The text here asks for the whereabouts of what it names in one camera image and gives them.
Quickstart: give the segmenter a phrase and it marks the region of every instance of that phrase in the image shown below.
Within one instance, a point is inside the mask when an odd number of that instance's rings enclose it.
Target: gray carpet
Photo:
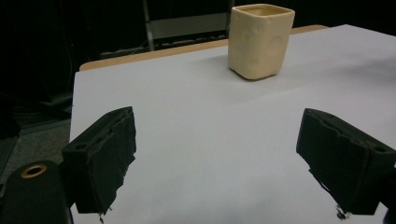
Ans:
[[[62,162],[62,148],[69,143],[70,120],[47,122],[22,129],[0,176],[5,184],[19,167],[34,161]]]

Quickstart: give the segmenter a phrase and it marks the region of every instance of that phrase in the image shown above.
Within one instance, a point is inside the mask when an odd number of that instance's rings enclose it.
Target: brass ring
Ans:
[[[23,179],[33,178],[35,176],[41,175],[47,170],[47,165],[45,164],[36,164],[26,168],[22,173],[21,177]]]

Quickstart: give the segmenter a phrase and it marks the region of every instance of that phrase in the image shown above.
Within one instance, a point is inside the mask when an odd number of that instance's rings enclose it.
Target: beige cup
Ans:
[[[267,4],[233,7],[228,63],[247,79],[279,72],[289,43],[294,10]]]

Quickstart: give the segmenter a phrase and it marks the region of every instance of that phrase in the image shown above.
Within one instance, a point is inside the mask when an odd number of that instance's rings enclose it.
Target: white tabletop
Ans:
[[[133,107],[136,160],[106,224],[334,224],[336,202],[296,153],[304,109],[396,148],[395,97],[396,37],[343,25],[292,35],[280,73],[259,81],[228,68],[227,47],[79,72],[71,140]],[[345,223],[379,224],[386,211]]]

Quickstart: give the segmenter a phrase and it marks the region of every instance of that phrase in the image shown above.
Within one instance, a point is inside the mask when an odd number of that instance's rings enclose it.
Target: wooden table edge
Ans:
[[[296,27],[296,28],[291,29],[290,34],[294,35],[294,34],[310,32],[310,31],[322,30],[322,29],[326,29],[326,28],[328,28],[328,27],[323,26],[323,25],[318,25],[318,24],[307,25],[307,26]],[[139,53],[139,54],[134,54],[134,55],[127,55],[127,56],[121,56],[121,57],[117,57],[117,58],[104,59],[104,60],[84,63],[79,68],[79,71],[86,71],[86,70],[90,70],[90,69],[107,67],[107,66],[123,64],[123,63],[134,63],[134,62],[144,61],[144,60],[148,60],[148,59],[161,58],[161,57],[166,57],[166,56],[171,56],[171,55],[176,55],[176,54],[181,54],[181,53],[188,53],[188,52],[193,52],[193,51],[201,50],[201,49],[212,49],[212,48],[217,48],[217,47],[222,47],[222,46],[227,46],[227,45],[228,45],[228,39],[223,39],[223,40],[205,42],[205,43],[201,43],[201,44],[193,44],[193,45],[188,45],[188,46],[183,46],[183,47],[177,47],[177,48],[172,48],[172,49],[155,50],[155,51],[144,52],[144,53]]]

